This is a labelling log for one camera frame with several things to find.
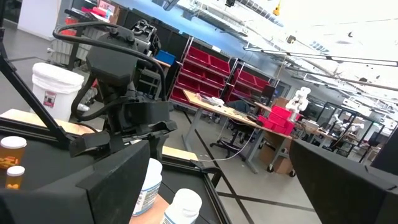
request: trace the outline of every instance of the blue wall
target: blue wall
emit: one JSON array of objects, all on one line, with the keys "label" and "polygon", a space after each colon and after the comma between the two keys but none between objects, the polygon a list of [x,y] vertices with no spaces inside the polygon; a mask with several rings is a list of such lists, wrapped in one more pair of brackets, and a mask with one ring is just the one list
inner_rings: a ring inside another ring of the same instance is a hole
[{"label": "blue wall", "polygon": [[183,10],[177,6],[170,11],[165,11],[162,7],[154,4],[151,0],[114,0],[114,2],[124,7],[128,7],[130,9],[134,8],[150,16],[156,17],[157,19],[179,29],[181,33],[185,32],[190,34],[191,36],[214,45],[225,51],[227,54],[241,58],[258,68],[263,68],[264,66],[264,61],[262,60],[261,55],[243,50],[243,43],[239,39],[227,33],[220,32],[220,30],[215,26],[197,17],[192,18],[191,21],[183,18]]}]

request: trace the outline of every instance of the floor tape line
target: floor tape line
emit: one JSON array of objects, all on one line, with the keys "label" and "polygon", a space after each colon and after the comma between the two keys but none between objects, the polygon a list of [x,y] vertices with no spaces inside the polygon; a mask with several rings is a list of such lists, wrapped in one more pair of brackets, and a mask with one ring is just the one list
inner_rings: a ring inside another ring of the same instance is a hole
[{"label": "floor tape line", "polygon": [[[185,116],[187,117],[188,122],[191,124],[192,122],[191,122],[191,119],[189,118],[187,112],[184,111],[184,114],[185,114]],[[198,136],[198,138],[199,138],[199,141],[201,142],[201,144],[202,144],[203,147],[205,148],[205,150],[206,150],[207,154],[209,155],[209,157],[210,157],[211,159],[215,159],[214,156],[212,155],[211,151],[210,151],[209,148],[207,147],[206,143],[204,142],[204,140],[203,140],[202,137],[200,136],[199,132],[198,132],[197,130],[195,130],[195,133],[197,134],[197,136]],[[214,164],[215,164],[216,167],[218,167],[218,168],[221,169],[221,167],[220,167],[220,165],[218,165],[217,161],[213,161],[213,162],[214,162]],[[232,193],[233,195],[236,195],[235,190],[232,188],[231,183],[230,183],[229,180],[226,178],[226,176],[225,176],[225,174],[224,174],[223,172],[222,172],[222,178],[224,179],[225,184],[227,185],[227,187],[229,188],[229,190],[231,191],[231,193]],[[236,200],[236,202],[238,203],[240,209],[242,210],[244,216],[245,216],[246,219],[248,220],[249,224],[254,224],[253,219],[250,217],[250,214],[249,214],[249,212],[246,210],[246,208],[244,207],[242,201],[241,201],[240,199],[238,199],[238,198],[235,198],[235,200]]]}]

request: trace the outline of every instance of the table leg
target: table leg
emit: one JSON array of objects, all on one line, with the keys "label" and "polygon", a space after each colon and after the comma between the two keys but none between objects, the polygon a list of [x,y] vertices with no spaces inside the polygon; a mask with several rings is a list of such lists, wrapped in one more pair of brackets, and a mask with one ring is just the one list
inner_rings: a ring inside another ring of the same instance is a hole
[{"label": "table leg", "polygon": [[189,144],[189,140],[190,140],[191,136],[193,135],[193,133],[195,132],[195,129],[197,128],[197,125],[199,123],[200,116],[201,116],[202,112],[203,112],[203,109],[198,108],[198,110],[195,114],[195,117],[193,118],[193,121],[191,123],[191,126],[189,127],[188,133],[185,136],[182,134],[182,141],[184,143],[185,149],[188,152],[192,152],[192,148],[191,148],[191,145]]},{"label": "table leg", "polygon": [[247,153],[247,158],[246,158],[246,164],[248,165],[248,167],[251,169],[251,171],[255,174],[258,174],[258,170],[256,168],[256,166],[251,162],[256,151],[258,150],[260,143],[262,141],[262,139],[264,138],[264,134],[265,131],[263,129],[260,129],[260,131],[257,133],[256,136],[256,141],[254,142],[254,144],[251,144],[251,147],[249,149],[249,152]]},{"label": "table leg", "polygon": [[280,146],[275,150],[274,158],[272,158],[271,163],[268,165],[269,170],[272,170],[274,163],[276,162],[278,157],[282,154],[282,150],[285,148],[287,140],[288,140],[287,138],[284,138],[284,140],[282,141],[282,144],[280,144]]}]

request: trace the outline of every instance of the bottle label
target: bottle label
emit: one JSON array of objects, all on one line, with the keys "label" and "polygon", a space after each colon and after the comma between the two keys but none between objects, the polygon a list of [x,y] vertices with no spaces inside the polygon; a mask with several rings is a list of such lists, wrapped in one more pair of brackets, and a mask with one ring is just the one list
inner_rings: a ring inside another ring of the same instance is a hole
[{"label": "bottle label", "polygon": [[133,216],[141,215],[153,206],[159,187],[160,183],[149,189],[141,190],[132,213]]}]

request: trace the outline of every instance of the pill bottle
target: pill bottle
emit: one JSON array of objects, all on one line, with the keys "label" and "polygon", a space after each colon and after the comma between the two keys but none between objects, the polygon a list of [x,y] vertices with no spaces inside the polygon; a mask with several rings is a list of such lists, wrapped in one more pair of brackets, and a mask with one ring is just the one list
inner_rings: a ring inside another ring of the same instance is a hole
[{"label": "pill bottle", "polygon": [[6,188],[19,190],[22,183],[22,175],[24,175],[25,168],[22,166],[13,166],[7,169]]},{"label": "pill bottle", "polygon": [[162,168],[163,166],[159,161],[153,158],[149,159],[147,174],[136,206],[134,207],[133,216],[138,216],[146,212],[154,205],[160,184],[162,183]]},{"label": "pill bottle", "polygon": [[164,213],[162,224],[192,224],[199,216],[200,196],[190,189],[180,189]]},{"label": "pill bottle", "polygon": [[25,152],[26,140],[18,136],[5,137],[0,141],[0,168],[21,164]]}]

